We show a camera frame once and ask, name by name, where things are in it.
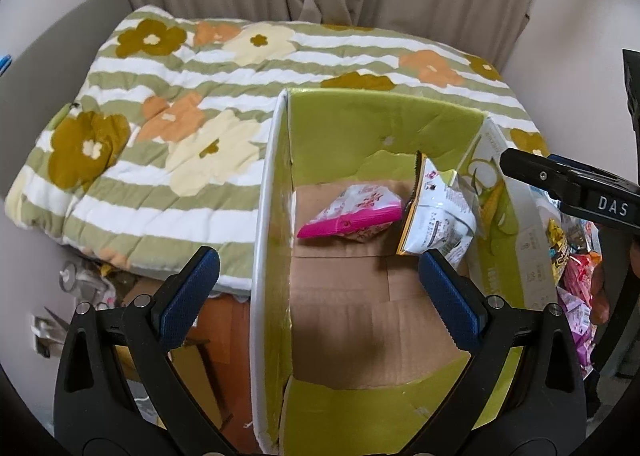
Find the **metal screw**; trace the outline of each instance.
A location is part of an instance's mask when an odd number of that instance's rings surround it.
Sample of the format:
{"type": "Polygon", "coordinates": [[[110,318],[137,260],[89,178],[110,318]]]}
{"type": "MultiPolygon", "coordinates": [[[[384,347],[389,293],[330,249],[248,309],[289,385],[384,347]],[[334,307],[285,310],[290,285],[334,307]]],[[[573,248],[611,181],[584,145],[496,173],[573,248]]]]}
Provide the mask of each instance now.
{"type": "Polygon", "coordinates": [[[562,308],[560,308],[560,305],[556,305],[556,303],[551,303],[548,306],[549,312],[551,312],[551,315],[555,315],[556,317],[560,317],[562,315],[562,308]]]}
{"type": "Polygon", "coordinates": [[[486,298],[486,303],[496,310],[499,310],[504,306],[504,299],[499,295],[490,295],[486,298]]]}
{"type": "Polygon", "coordinates": [[[133,306],[136,308],[145,308],[149,303],[151,303],[151,296],[147,293],[141,293],[133,300],[133,306]]]}
{"type": "Polygon", "coordinates": [[[91,310],[91,304],[86,302],[86,301],[82,301],[82,303],[80,303],[78,306],[76,306],[76,313],[78,315],[84,315],[89,310],[91,310]]]}

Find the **gray headboard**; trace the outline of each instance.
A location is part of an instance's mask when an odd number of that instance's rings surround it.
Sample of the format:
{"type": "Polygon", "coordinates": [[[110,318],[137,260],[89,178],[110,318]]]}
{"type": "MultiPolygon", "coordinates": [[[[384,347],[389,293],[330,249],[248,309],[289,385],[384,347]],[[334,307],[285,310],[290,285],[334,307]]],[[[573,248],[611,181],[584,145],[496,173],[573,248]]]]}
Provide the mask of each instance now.
{"type": "Polygon", "coordinates": [[[78,94],[95,54],[131,12],[129,0],[87,0],[35,40],[0,77],[0,197],[53,115],[78,94]]]}

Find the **human hand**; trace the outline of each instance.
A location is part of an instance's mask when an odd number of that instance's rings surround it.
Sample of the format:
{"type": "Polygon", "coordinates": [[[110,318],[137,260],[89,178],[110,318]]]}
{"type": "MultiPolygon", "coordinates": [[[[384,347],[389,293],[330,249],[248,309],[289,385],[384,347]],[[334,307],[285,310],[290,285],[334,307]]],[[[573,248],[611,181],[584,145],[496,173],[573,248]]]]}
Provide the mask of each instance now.
{"type": "MultiPolygon", "coordinates": [[[[640,245],[633,241],[629,250],[631,269],[640,277],[640,245]]],[[[605,324],[609,320],[609,300],[604,292],[604,270],[600,262],[591,276],[591,316],[593,324],[605,324]]]]}

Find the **floral quilt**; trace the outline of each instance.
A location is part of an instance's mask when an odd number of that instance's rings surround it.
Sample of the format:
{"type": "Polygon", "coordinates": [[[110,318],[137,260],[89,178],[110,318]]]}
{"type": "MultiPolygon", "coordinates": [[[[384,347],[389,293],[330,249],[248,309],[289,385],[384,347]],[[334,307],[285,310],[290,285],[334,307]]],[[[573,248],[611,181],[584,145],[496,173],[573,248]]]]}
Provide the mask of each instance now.
{"type": "Polygon", "coordinates": [[[289,87],[476,107],[516,146],[548,153],[496,69],[450,46],[363,27],[183,20],[147,6],[116,27],[76,100],[41,133],[6,212],[152,277],[210,245],[222,260],[216,290],[248,295],[271,114],[289,87]]]}

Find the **orange floor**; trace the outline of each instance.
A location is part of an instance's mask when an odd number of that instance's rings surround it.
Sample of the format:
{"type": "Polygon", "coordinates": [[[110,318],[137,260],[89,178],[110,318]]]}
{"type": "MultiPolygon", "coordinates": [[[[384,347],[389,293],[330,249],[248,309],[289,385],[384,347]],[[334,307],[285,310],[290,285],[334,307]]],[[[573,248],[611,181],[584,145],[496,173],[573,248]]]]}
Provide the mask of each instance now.
{"type": "Polygon", "coordinates": [[[226,418],[222,434],[238,451],[260,453],[251,413],[249,302],[238,303],[230,295],[207,299],[189,338],[209,340],[203,349],[209,356],[214,392],[226,418]]]}

